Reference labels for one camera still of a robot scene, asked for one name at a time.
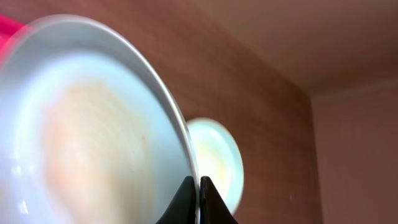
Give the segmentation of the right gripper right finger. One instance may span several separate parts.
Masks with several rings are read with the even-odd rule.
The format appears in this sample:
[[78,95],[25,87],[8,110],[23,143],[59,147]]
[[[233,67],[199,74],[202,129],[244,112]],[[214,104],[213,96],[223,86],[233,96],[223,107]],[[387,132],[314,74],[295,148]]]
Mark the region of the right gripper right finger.
[[200,179],[200,224],[238,224],[207,176]]

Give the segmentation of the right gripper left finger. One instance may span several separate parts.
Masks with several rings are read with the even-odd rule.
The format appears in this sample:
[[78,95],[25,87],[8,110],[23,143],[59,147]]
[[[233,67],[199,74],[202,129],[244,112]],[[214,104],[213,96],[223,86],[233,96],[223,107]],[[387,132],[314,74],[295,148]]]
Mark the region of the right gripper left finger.
[[186,176],[156,224],[195,224],[197,198],[194,178]]

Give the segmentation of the white plate top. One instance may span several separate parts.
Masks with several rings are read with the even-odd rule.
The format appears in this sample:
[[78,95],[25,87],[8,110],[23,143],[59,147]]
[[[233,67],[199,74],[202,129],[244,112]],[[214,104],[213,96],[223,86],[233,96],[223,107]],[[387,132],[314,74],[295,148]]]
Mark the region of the white plate top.
[[244,167],[239,147],[231,133],[210,118],[187,123],[197,160],[198,176],[208,176],[228,210],[234,214],[244,188]]

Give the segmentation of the white plate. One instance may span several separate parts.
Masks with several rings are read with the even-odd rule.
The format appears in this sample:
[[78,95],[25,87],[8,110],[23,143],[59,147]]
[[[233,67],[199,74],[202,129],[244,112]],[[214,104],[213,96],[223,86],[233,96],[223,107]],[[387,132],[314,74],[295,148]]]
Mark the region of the white plate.
[[1,65],[2,223],[178,223],[185,122],[143,55],[76,15],[17,31]]
[[231,133],[210,118],[187,123],[197,160],[198,176],[208,176],[228,210],[234,214],[244,188],[244,167],[239,147]]

